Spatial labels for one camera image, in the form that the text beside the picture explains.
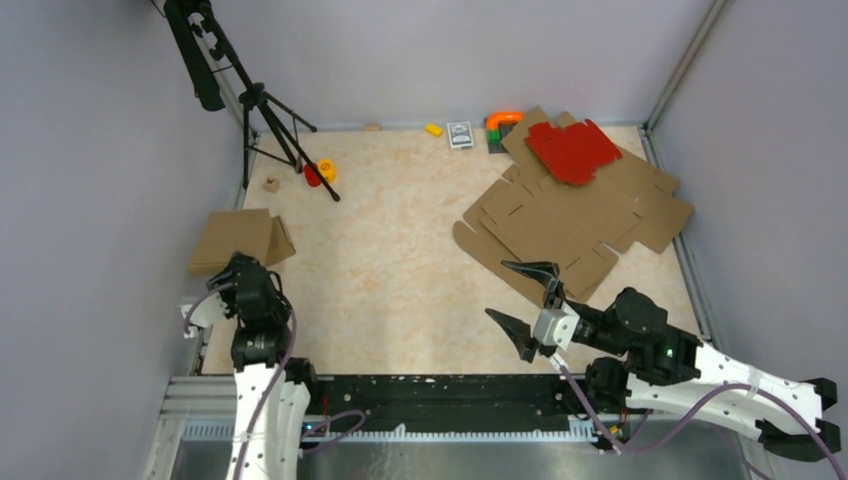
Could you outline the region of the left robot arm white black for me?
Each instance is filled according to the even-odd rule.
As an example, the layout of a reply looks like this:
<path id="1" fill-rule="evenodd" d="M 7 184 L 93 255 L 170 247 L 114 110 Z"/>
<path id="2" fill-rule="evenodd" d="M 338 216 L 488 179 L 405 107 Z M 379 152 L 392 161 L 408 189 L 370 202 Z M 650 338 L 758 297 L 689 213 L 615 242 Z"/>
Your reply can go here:
<path id="1" fill-rule="evenodd" d="M 298 322 L 282 278 L 236 252 L 207 286 L 219 290 L 225 317 L 236 321 L 236 420 L 226 477 L 295 479 L 304 419 L 321 388 L 311 362 L 293 356 Z"/>

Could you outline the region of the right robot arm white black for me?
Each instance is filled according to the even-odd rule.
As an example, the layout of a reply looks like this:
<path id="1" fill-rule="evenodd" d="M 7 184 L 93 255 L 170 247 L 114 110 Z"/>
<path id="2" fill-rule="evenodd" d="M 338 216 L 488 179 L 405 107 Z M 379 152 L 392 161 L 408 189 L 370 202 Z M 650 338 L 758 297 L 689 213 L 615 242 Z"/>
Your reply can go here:
<path id="1" fill-rule="evenodd" d="M 600 412 L 659 411 L 681 426 L 698 420 L 733 431 L 786 459 L 837 462 L 841 431 L 824 417 L 838 401 L 835 382 L 784 379 L 738 361 L 670 325 L 667 310 L 632 287 L 599 310 L 567 299 L 553 262 L 502 264 L 542 286 L 542 308 L 534 325 L 488 315 L 521 360 L 542 356 L 559 371 L 594 423 Z"/>

